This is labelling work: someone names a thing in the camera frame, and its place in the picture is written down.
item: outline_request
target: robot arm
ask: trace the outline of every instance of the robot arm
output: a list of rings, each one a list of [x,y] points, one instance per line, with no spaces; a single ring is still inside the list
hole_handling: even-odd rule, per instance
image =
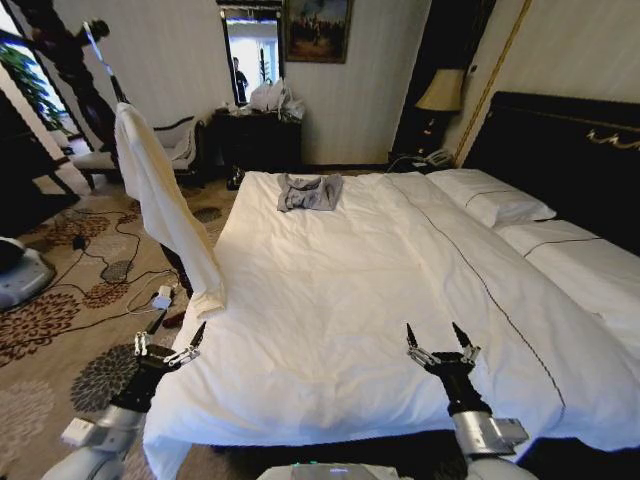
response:
[[[469,464],[467,480],[535,480],[531,473],[499,458],[513,455],[514,447],[528,440],[529,435],[516,419],[493,418],[491,408],[469,381],[480,347],[474,347],[455,323],[453,329],[463,352],[429,353],[418,346],[407,324],[407,354],[442,381],[449,397],[448,411],[455,425],[456,440]]]
[[[66,443],[80,447],[49,470],[43,480],[119,480],[123,460],[144,425],[151,398],[162,377],[198,356],[205,323],[181,352],[149,344],[166,310],[143,332],[136,333],[132,354],[138,370],[122,392],[111,399],[97,422],[74,418],[62,434]]]

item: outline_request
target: wall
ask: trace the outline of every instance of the wall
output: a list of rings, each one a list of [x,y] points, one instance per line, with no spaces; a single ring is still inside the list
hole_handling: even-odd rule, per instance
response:
[[[473,64],[463,113],[445,147],[456,151],[524,0],[498,0]],[[637,0],[533,0],[462,146],[466,157],[497,90],[639,102]]]
[[[386,161],[429,4],[428,0],[355,1],[346,64],[285,65],[294,96],[307,107],[306,162]],[[100,48],[150,124],[172,123],[233,102],[219,10],[213,0],[55,0],[55,7],[73,32],[85,19],[101,18],[109,24],[111,35]],[[85,48],[85,62],[100,93],[115,105],[109,80],[90,48]],[[47,66],[55,76],[55,69]],[[56,84],[91,143],[99,145],[81,119],[70,88],[57,78]]]

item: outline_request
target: dresser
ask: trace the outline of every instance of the dresser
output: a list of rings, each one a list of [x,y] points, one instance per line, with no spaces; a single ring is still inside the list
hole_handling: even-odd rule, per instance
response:
[[[232,167],[283,172],[301,164],[302,124],[282,122],[277,113],[216,112],[208,129],[210,141],[219,146],[227,174]]]

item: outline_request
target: white pillow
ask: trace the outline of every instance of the white pillow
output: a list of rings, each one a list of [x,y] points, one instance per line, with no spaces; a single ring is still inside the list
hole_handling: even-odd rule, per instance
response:
[[[640,258],[562,220],[497,232],[640,358]]]
[[[540,200],[480,170],[443,170],[430,173],[427,178],[489,228],[547,220],[556,215]]]

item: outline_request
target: white towel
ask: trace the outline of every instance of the white towel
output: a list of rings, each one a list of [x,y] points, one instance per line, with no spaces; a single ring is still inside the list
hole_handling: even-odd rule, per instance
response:
[[[153,130],[127,103],[118,104],[115,135],[126,192],[140,201],[147,233],[180,256],[193,288],[192,308],[199,319],[206,320],[225,306],[224,286],[207,233],[191,214]]]

